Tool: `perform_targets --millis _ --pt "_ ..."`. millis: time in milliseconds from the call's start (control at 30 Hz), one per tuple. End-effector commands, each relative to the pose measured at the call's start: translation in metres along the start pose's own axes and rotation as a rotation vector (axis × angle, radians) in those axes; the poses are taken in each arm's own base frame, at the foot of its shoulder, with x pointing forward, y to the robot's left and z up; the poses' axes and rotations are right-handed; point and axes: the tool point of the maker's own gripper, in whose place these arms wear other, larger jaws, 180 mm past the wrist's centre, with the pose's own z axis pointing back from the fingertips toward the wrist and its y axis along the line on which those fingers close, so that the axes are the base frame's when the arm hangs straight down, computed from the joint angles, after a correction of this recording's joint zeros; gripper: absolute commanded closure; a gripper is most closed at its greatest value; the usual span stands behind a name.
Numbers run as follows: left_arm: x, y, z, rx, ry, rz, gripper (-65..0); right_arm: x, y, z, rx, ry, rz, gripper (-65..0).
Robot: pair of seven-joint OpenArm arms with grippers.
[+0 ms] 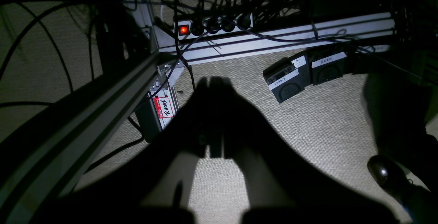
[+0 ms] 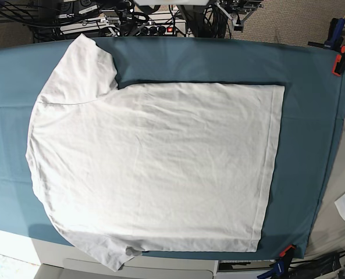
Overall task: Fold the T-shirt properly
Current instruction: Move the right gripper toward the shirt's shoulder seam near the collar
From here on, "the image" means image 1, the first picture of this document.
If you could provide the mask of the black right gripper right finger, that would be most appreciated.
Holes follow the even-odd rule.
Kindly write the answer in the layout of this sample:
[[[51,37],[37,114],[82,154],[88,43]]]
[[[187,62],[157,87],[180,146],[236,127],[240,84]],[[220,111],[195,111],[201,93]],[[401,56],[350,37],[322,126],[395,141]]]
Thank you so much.
[[[244,224],[397,224],[385,205],[344,186],[292,149],[227,78],[212,77],[215,128],[224,156],[243,173]]]

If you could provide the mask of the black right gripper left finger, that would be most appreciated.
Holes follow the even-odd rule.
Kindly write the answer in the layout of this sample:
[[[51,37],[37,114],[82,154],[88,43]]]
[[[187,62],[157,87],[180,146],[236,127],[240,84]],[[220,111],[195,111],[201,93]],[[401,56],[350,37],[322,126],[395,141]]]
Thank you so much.
[[[71,195],[44,205],[36,224],[194,224],[188,203],[205,123],[195,110],[206,102],[208,80],[155,139],[125,165]]]

